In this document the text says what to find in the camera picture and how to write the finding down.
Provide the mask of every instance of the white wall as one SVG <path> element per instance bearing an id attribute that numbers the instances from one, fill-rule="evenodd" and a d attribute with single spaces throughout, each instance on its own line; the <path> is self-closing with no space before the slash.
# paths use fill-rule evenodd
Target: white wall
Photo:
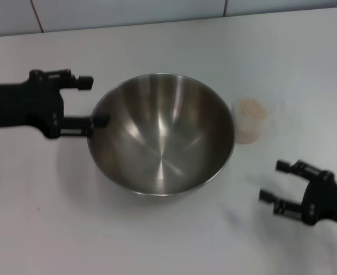
<path id="1" fill-rule="evenodd" d="M 226 15 L 337 7 L 337 0 L 228 0 Z"/>
<path id="2" fill-rule="evenodd" d="M 226 0 L 33 0 L 46 32 L 221 17 Z M 226 15 L 337 7 L 337 0 L 228 0 Z M 0 0 L 0 36 L 38 33 L 30 0 Z"/>
<path id="3" fill-rule="evenodd" d="M 221 17 L 225 0 L 34 0 L 45 31 Z"/>
<path id="4" fill-rule="evenodd" d="M 0 36 L 38 32 L 29 0 L 0 0 Z"/>

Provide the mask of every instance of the tile grout line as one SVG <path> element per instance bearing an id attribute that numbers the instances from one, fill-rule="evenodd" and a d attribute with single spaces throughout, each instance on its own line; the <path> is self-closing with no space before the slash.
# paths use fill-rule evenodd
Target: tile grout line
<path id="1" fill-rule="evenodd" d="M 224 14 L 223 17 L 227 16 L 227 5 L 228 5 L 228 0 L 225 0 L 225 9 L 224 9 Z"/>
<path id="2" fill-rule="evenodd" d="M 33 0 L 30 0 L 30 2 L 31 2 L 32 10 L 33 10 L 33 13 L 34 13 L 34 15 L 35 15 L 35 17 L 36 17 L 38 26 L 40 27 L 40 30 L 41 30 L 41 32 L 43 33 L 43 32 L 44 32 L 44 29 L 42 28 L 40 19 L 39 19 L 39 17 L 38 17 L 38 14 L 37 14 L 37 11 L 36 11 L 36 8 L 35 8 L 35 5 L 33 4 Z"/>

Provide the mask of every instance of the bowl rim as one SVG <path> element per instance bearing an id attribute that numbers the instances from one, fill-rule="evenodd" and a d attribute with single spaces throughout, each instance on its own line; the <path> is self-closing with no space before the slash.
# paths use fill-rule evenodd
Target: bowl rim
<path id="1" fill-rule="evenodd" d="M 146 196 L 154 196 L 154 197 L 170 197 L 170 196 L 177 196 L 177 195 L 185 195 L 185 194 L 188 194 L 190 192 L 193 192 L 194 190 L 197 190 L 198 188 L 200 187 L 203 187 L 204 185 L 206 185 L 207 183 L 209 183 L 212 179 L 214 179 L 224 168 L 225 166 L 228 164 L 231 156 L 232 156 L 232 153 L 233 153 L 233 150 L 234 150 L 234 147 L 235 147 L 235 129 L 234 129 L 234 120 L 233 120 L 233 115 L 232 115 L 232 112 L 231 112 L 231 109 L 229 108 L 229 106 L 227 105 L 227 103 L 225 102 L 225 100 L 215 91 L 213 90 L 211 87 L 209 87 L 208 85 L 204 84 L 203 82 L 199 81 L 199 80 L 196 80 L 195 78 L 192 78 L 192 77 L 189 77 L 189 76 L 183 76 L 182 74 L 176 74 L 176 73 L 146 73 L 146 74 L 141 74 L 139 76 L 135 76 L 135 77 L 131 77 L 129 78 L 128 80 L 125 80 L 123 82 L 121 82 L 120 84 L 114 86 L 112 89 L 110 89 L 96 104 L 96 106 L 94 107 L 92 113 L 91 113 L 91 117 L 94 116 L 94 114 L 96 113 L 96 108 L 100 105 L 100 103 L 108 96 L 108 94 L 110 94 L 111 92 L 113 92 L 114 90 L 116 90 L 118 87 L 124 85 L 125 83 L 133 80 L 133 79 L 136 79 L 136 78 L 141 78 L 141 77 L 146 77 L 146 76 L 153 76 L 153 75 L 167 75 L 167 76 L 175 76 L 175 77 L 183 77 L 183 78 L 188 78 L 190 80 L 193 80 L 193 81 L 196 81 L 200 84 L 202 84 L 203 86 L 205 86 L 207 89 L 209 89 L 211 92 L 213 92 L 213 94 L 225 105 L 227 111 L 228 111 L 228 114 L 231 118 L 231 121 L 232 121 L 232 132 L 233 132 L 233 143 L 232 143 L 232 147 L 231 147 L 231 150 L 230 150 L 230 153 L 228 154 L 228 157 L 226 159 L 226 161 L 223 163 L 223 165 L 221 166 L 220 169 L 218 169 L 218 171 L 213 175 L 211 176 L 209 179 L 207 179 L 205 182 L 202 182 L 190 189 L 187 189 L 185 191 L 181 191 L 181 192 L 176 192 L 176 193 L 169 193 L 169 194 L 152 194 L 152 193 L 147 193 L 147 192 L 141 192 L 141 191 L 137 191 L 137 190 L 134 190 L 132 188 L 129 188 L 129 187 L 126 187 L 122 184 L 120 184 L 119 182 L 113 180 L 112 178 L 110 178 L 106 173 L 104 173 L 104 171 L 99 167 L 95 157 L 93 156 L 93 153 L 91 151 L 91 146 L 90 146 L 90 140 L 91 138 L 93 138 L 93 135 L 91 137 L 88 137 L 87 138 L 87 144 L 88 144 L 88 149 L 89 149 L 89 154 L 91 155 L 91 158 L 93 159 L 93 162 L 95 163 L 95 165 L 98 167 L 98 169 L 100 170 L 100 172 L 106 176 L 111 182 L 114 182 L 114 184 L 126 189 L 126 190 L 129 190 L 133 193 L 136 193 L 136 194 L 139 194 L 139 195 L 146 195 Z"/>

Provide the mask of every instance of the white table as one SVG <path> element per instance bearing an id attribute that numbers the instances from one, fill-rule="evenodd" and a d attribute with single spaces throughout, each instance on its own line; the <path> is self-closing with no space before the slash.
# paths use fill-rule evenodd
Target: white table
<path id="1" fill-rule="evenodd" d="M 306 183 L 274 172 L 304 159 L 337 176 L 337 9 L 0 38 L 0 82 L 70 68 L 93 91 L 64 91 L 88 115 L 108 90 L 145 73 L 187 75 L 231 105 L 270 92 L 262 140 L 236 145 L 210 184 L 145 199 L 97 170 L 84 139 L 0 129 L 0 274 L 336 274 L 337 224 L 274 217 L 258 191 L 301 200 Z"/>

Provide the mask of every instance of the black robotic arm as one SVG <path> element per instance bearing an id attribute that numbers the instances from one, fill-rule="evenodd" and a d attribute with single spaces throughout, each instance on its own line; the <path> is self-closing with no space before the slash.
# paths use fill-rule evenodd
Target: black robotic arm
<path id="1" fill-rule="evenodd" d="M 294 165 L 279 160 L 276 170 L 294 174 L 309 181 L 301 204 L 260 190 L 259 200 L 274 205 L 273 213 L 313 226 L 322 219 L 337 222 L 337 184 L 334 174 L 319 170 L 299 160 Z"/>
<path id="2" fill-rule="evenodd" d="M 23 83 L 0 84 L 0 127 L 30 125 L 49 139 L 91 136 L 107 125 L 108 116 L 64 117 L 60 89 L 90 90 L 92 84 L 92 77 L 75 78 L 70 70 L 32 70 Z"/>

